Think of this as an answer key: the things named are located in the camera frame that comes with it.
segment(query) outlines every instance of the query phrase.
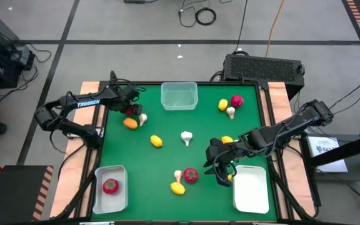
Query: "white tray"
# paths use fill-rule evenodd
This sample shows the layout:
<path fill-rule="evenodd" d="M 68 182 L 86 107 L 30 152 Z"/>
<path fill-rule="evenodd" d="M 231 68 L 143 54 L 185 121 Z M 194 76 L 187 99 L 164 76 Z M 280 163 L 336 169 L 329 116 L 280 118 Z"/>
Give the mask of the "white tray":
<path fill-rule="evenodd" d="M 236 166 L 233 178 L 233 204 L 246 213 L 265 214 L 269 211 L 266 171 L 258 166 Z"/>
<path fill-rule="evenodd" d="M 95 204 L 92 211 L 95 214 L 115 213 L 122 211 L 128 206 L 128 174 L 124 166 L 106 166 L 95 170 L 97 177 Z M 119 183 L 119 189 L 115 194 L 106 194 L 103 191 L 103 183 L 107 179 L 115 179 Z"/>

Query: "white paper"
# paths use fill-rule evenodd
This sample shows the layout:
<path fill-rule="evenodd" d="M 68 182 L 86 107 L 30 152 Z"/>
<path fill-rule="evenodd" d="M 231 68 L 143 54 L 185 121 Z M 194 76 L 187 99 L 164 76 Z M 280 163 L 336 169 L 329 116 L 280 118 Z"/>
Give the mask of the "white paper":
<path fill-rule="evenodd" d="M 336 138 L 327 138 L 327 137 L 308 137 L 309 148 L 311 149 L 312 157 L 320 155 L 322 153 L 331 151 L 335 148 L 338 148 L 338 142 Z M 323 172 L 332 172 L 332 173 L 346 173 L 348 172 L 347 166 L 343 159 L 336 162 L 331 162 L 326 165 L 318 166 L 318 169 Z"/>

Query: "clear plastic container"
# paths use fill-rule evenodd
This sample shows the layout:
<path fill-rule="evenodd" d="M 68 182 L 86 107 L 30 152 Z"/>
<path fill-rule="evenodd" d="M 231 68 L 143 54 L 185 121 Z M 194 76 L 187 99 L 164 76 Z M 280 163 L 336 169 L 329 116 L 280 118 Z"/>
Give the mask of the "clear plastic container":
<path fill-rule="evenodd" d="M 198 103 L 196 82 L 164 82 L 161 102 L 166 110 L 193 110 Z"/>

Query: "green mat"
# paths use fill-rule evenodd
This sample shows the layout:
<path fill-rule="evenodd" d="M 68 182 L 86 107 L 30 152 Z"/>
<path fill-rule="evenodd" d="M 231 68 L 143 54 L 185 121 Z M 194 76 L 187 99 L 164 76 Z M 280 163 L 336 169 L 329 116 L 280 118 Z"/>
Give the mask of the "green mat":
<path fill-rule="evenodd" d="M 275 221 L 276 212 L 270 185 L 268 165 L 264 158 L 243 158 L 238 164 L 261 166 L 266 170 L 269 212 L 239 212 L 233 206 L 233 189 L 217 184 L 214 175 L 203 174 L 205 150 L 211 138 L 238 135 L 261 126 L 254 86 L 198 86 L 199 102 L 192 111 L 165 111 L 161 104 L 161 87 L 146 86 L 137 102 L 148 115 L 144 126 L 130 130 L 123 126 L 125 115 L 109 112 L 101 167 L 123 165 L 128 174 L 128 207 L 109 214 L 93 214 L 92 220 L 148 221 Z M 244 106 L 236 109 L 231 120 L 218 109 L 220 99 L 230 100 L 233 94 L 244 97 Z M 193 133 L 189 147 L 180 134 Z M 163 140 L 155 148 L 150 137 Z M 195 168 L 199 180 L 189 184 L 183 196 L 172 193 L 174 171 Z"/>

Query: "lemon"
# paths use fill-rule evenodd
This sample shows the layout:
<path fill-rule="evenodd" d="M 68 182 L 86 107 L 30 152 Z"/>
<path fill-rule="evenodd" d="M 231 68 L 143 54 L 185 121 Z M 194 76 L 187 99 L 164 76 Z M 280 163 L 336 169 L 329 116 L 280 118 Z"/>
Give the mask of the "lemon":
<path fill-rule="evenodd" d="M 170 184 L 170 188 L 174 194 L 182 195 L 186 192 L 186 188 L 179 182 L 173 182 Z"/>
<path fill-rule="evenodd" d="M 151 136 L 151 144 L 157 148 L 162 147 L 163 146 L 163 142 L 162 139 L 160 139 L 158 136 L 156 135 L 152 135 Z"/>
<path fill-rule="evenodd" d="M 222 100 L 219 101 L 219 106 L 218 106 L 218 108 L 219 108 L 221 111 L 225 111 L 226 108 L 228 107 L 228 104 L 229 104 L 229 102 L 228 102 L 227 100 L 222 99 Z"/>
<path fill-rule="evenodd" d="M 223 144 L 231 143 L 231 142 L 233 142 L 233 139 L 231 137 L 229 137 L 229 136 L 223 136 L 222 137 L 222 142 L 223 142 Z"/>

